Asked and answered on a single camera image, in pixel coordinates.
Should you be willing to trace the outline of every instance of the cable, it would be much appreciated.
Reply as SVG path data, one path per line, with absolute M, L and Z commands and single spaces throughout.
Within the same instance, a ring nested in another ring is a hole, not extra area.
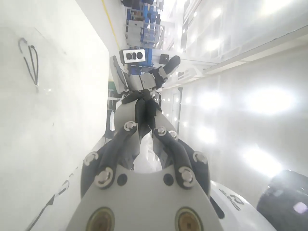
M 34 47 L 33 45 L 31 45 L 31 46 L 28 45 L 28 50 L 29 50 L 29 53 L 30 53 L 32 69 L 33 69 L 33 73 L 34 73 L 34 78 L 33 78 L 32 73 L 31 73 L 31 70 L 30 70 L 30 67 L 29 67 L 29 64 L 28 64 L 28 61 L 27 61 L 27 59 L 25 58 L 25 56 L 24 56 L 24 54 L 23 54 L 23 52 L 22 52 L 22 49 L 21 49 L 21 46 L 20 46 L 21 42 L 24 42 L 26 45 L 28 44 L 28 42 L 27 42 L 24 38 L 20 38 L 20 39 L 18 40 L 18 48 L 19 48 L 20 53 L 23 55 L 23 59 L 24 59 L 24 61 L 25 61 L 25 63 L 26 63 L 28 72 L 29 72 L 29 74 L 30 74 L 30 77 L 31 77 L 33 83 L 34 83 L 36 86 L 38 86 L 38 82 L 39 82 L 39 79 L 38 79 L 38 78 L 39 78 L 39 73 L 38 73 L 38 72 L 39 72 L 39 67 L 38 67 L 38 66 L 39 66 L 39 61 L 38 61 L 38 60 L 39 60 L 39 57 L 38 57 L 38 53 L 37 53 L 37 51 L 36 51 L 36 49 L 35 49 L 35 47 Z M 34 66 L 34 62 L 33 62 L 33 56 L 32 56 L 31 49 L 34 50 L 35 56 L 36 56 L 36 71 L 35 71 L 35 66 Z

